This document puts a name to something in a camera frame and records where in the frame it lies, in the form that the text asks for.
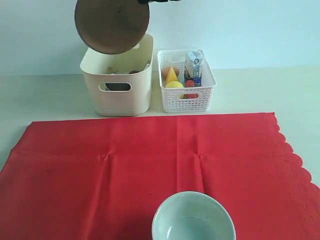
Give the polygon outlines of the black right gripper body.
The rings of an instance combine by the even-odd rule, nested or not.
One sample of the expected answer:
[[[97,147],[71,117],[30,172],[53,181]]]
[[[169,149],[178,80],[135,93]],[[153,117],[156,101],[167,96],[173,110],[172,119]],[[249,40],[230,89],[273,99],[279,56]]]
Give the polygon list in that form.
[[[138,0],[139,4],[149,4],[152,2],[157,2],[157,3],[167,3],[167,2],[179,2],[181,0]]]

